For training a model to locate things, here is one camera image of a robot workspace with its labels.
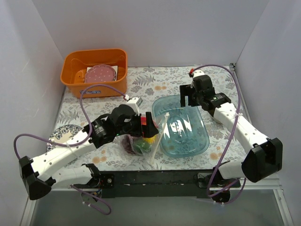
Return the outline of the yellow lemon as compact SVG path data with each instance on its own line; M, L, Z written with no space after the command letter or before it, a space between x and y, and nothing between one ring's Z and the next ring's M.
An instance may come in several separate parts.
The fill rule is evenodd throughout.
M150 138L146 138L144 137L144 141L146 141L148 144L153 144L156 141L157 135L150 137Z

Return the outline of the red chili pepper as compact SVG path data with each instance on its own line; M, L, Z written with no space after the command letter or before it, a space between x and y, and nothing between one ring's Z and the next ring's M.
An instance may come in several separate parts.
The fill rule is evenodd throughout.
M146 120L146 116L141 116L141 124L142 125L147 125L147 120ZM153 124L156 128L158 128L158 125L156 124L155 121L153 121Z

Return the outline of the green lime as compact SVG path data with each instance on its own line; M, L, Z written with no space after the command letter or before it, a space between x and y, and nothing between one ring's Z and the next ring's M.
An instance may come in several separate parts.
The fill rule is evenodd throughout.
M145 154L151 151L151 145L144 141L144 139L134 140L133 148L137 154Z

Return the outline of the clear zip top bag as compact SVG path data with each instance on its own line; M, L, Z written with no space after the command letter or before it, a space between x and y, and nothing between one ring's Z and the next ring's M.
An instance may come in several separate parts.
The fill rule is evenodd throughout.
M151 138L133 137L131 135L122 135L120 147L126 154L143 156L148 164L154 163L155 155L160 149L160 141L163 138L164 130L167 128L169 112L156 116L154 125L158 129L158 134Z

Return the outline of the dark red grape bunch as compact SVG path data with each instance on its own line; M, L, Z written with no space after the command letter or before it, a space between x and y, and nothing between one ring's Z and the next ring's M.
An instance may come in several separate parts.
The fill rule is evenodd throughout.
M133 148L134 139L130 135L124 135L121 140L121 146L127 154L136 155L136 152Z

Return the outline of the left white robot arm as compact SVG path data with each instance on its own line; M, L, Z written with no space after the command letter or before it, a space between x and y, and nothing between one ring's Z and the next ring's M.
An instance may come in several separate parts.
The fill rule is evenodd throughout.
M158 129L150 112L146 122L141 114L128 105L120 105L110 114L103 114L86 125L74 137L63 144L57 144L51 151L40 156L19 159L20 175L30 200L47 195L53 188L79 185L83 188L112 187L111 174L102 174L94 164L83 164L79 168L64 169L64 166L78 157L111 143L115 137L153 138Z

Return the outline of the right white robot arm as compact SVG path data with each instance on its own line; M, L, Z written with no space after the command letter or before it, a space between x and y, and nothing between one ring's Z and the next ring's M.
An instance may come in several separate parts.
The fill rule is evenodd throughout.
M208 75L199 75L191 84L180 86L182 107L201 106L203 110L234 133L242 145L246 158L228 161L213 174L213 183L226 186L232 178L246 178L256 183L282 169L283 144L278 138L269 138L259 132L237 109L224 93L216 93Z

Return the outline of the floral tablecloth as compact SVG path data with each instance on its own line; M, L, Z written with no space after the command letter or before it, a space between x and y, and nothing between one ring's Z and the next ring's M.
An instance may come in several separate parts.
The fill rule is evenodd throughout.
M148 112L155 100L178 95L179 86L191 81L189 71L189 67L129 68L127 94L131 97L141 97L143 103L140 109L142 112ZM56 126L73 124L83 127L88 120L110 113L122 103L124 103L122 97L85 98L79 101L69 89L66 89ZM72 169L84 163L92 163L101 171L198 170L211 169L220 158L224 161L242 161L246 154L240 143L236 139L229 141L230 133L224 126L214 122L207 112L200 113L210 140L209 147L204 153L185 158L171 158L162 151L157 151L153 163L149 164L142 156L127 154L120 145L120 138L117 137L112 143L71 161L66 168Z

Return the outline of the clear blue plastic tray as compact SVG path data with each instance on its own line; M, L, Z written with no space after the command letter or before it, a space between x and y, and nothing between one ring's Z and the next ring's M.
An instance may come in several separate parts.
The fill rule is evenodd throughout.
M152 105L153 116L169 113L160 142L168 157L183 158L201 154L209 147L209 136L197 107L181 107L180 96L157 99Z

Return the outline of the pink dotted plate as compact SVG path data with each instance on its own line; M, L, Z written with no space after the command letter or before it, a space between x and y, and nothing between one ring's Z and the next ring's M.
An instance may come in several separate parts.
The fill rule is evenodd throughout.
M117 80L117 72L110 65L100 64L88 67L84 77L85 83L101 83Z

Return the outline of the orange plastic basket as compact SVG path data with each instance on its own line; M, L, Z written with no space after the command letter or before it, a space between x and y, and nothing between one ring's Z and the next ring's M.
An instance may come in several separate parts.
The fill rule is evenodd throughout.
M64 61L61 82L79 98L84 89L91 85L84 98L114 97L127 91L127 53L118 48L82 50L70 53Z

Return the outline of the blue patterned plate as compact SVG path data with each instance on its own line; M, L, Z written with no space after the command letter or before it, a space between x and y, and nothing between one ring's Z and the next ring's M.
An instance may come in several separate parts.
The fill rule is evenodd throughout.
M72 139L82 127L78 125L68 124L57 128L51 135L49 140L51 142L63 144L69 139Z

